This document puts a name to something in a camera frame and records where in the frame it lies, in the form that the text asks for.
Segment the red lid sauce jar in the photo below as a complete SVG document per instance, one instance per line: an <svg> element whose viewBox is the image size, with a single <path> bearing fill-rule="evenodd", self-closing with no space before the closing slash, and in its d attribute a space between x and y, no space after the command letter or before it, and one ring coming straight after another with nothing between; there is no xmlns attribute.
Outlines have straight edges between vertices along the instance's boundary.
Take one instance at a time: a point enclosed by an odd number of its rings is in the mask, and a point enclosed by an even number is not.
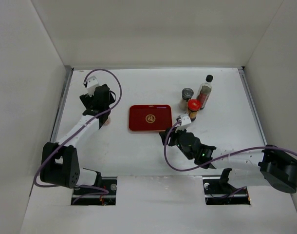
<svg viewBox="0 0 297 234"><path fill-rule="evenodd" d="M197 99L190 99L187 103L187 114L190 120L193 122L196 117L197 113L201 108L201 103Z"/></svg>

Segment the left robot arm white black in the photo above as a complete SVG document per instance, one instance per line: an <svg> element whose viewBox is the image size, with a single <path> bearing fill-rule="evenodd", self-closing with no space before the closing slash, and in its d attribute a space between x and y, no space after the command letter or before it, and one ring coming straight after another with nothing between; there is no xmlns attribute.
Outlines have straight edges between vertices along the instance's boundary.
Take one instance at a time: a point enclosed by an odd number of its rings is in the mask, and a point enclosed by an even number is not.
<svg viewBox="0 0 297 234"><path fill-rule="evenodd" d="M79 149L108 120L115 93L106 84L96 85L92 95L81 95L80 100L86 110L79 122L57 142L44 145L39 177L42 182L71 189L85 185L94 195L102 189L99 172L80 167Z"/></svg>

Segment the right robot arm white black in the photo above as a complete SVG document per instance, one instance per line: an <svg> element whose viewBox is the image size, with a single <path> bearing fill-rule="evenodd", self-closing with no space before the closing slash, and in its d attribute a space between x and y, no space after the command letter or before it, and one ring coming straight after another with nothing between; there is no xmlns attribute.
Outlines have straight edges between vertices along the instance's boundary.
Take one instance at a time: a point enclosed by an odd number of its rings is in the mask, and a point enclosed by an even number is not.
<svg viewBox="0 0 297 234"><path fill-rule="evenodd" d="M288 194L297 191L297 153L275 145L225 151L201 143L193 133L179 128L159 132L163 146L176 146L195 164L194 169L221 169L218 188L231 197L247 186L271 186Z"/></svg>

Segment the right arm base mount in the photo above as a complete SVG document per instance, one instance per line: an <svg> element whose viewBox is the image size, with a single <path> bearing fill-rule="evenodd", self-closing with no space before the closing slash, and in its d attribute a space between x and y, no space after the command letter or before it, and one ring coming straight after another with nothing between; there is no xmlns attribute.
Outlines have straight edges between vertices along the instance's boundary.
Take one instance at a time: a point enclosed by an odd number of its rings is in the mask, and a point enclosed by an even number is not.
<svg viewBox="0 0 297 234"><path fill-rule="evenodd" d="M231 171L224 169L221 175L203 177L206 205L250 205L247 188L235 188L228 183Z"/></svg>

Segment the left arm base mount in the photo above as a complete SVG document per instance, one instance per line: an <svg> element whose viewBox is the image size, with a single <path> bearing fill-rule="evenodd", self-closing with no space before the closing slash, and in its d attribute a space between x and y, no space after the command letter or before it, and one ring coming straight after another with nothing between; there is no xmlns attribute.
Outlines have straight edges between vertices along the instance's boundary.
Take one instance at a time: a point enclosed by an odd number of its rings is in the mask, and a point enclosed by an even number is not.
<svg viewBox="0 0 297 234"><path fill-rule="evenodd" d="M72 194L73 206L114 206L116 205L117 177L103 177L97 173L94 185L75 187Z"/></svg>

